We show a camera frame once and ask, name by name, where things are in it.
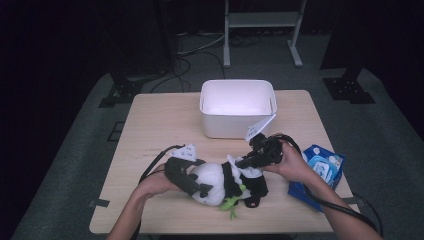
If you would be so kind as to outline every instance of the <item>wooden table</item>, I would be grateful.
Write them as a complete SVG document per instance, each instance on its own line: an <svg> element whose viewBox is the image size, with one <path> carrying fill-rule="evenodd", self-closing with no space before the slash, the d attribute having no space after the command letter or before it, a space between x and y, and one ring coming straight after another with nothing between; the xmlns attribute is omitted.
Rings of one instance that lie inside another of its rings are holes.
<svg viewBox="0 0 424 240"><path fill-rule="evenodd" d="M277 116L272 132L294 138L301 149L318 144L333 150L307 91L275 91ZM91 220L93 233L108 233L138 180L152 160L172 145L195 144L197 156L223 163L226 155L251 151L244 140L210 139L202 132L200 93L140 94L134 98L124 130ZM165 156L159 163L169 158ZM265 173L269 193L258 208L243 203L230 213L197 203L183 192L167 192L147 201L140 232L151 234L293 233L332 231L325 216L287 194L288 181ZM352 197L343 177L337 193Z"/></svg>

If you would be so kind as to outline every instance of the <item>shelf leg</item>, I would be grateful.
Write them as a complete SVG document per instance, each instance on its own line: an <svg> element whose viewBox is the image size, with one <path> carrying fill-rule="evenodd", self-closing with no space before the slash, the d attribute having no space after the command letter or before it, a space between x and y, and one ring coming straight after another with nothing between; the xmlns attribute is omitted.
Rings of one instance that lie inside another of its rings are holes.
<svg viewBox="0 0 424 240"><path fill-rule="evenodd" d="M230 29L229 29L229 0L225 0L225 26L224 26L224 67L230 67L230 45L228 43Z"/></svg>
<svg viewBox="0 0 424 240"><path fill-rule="evenodd" d="M305 12L306 2L307 2L307 0L302 0L302 2L300 4L299 13L297 14L297 19L296 19L296 25L294 27L293 39L287 41L287 44L289 45L290 52L292 54L293 61L294 61L294 64L296 65L296 67L302 67L303 66L302 60L300 59L299 53L296 49L296 42L297 42L297 38L299 36L300 26L302 25L303 14Z"/></svg>

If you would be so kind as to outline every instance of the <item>metal shelf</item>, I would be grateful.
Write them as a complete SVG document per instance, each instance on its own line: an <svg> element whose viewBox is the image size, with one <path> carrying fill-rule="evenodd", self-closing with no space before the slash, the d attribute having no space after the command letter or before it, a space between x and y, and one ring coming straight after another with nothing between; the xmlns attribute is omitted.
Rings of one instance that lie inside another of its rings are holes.
<svg viewBox="0 0 424 240"><path fill-rule="evenodd" d="M297 12L230 13L229 27L294 27Z"/></svg>

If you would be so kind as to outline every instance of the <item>black handheld controller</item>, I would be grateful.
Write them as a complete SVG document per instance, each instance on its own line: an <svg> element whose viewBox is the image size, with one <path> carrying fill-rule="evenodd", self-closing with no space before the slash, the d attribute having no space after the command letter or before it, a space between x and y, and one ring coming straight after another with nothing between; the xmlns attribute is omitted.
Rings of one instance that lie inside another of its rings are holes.
<svg viewBox="0 0 424 240"><path fill-rule="evenodd" d="M260 168L280 163L283 159L280 140L289 142L300 153L299 146L287 135L275 134L266 138L265 135L259 133L249 142L253 151L242 157L243 160L237 162L236 166L242 169L248 167Z"/></svg>

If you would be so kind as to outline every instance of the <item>blue and white box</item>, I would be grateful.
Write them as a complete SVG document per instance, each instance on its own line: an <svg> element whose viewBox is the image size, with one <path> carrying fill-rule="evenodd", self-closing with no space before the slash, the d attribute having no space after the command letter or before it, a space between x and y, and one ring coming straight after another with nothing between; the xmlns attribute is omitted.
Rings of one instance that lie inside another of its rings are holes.
<svg viewBox="0 0 424 240"><path fill-rule="evenodd" d="M318 145L307 148L302 155L306 163L335 190L343 175L345 156L335 154ZM322 212L320 205L306 195L302 183L289 182L288 194Z"/></svg>

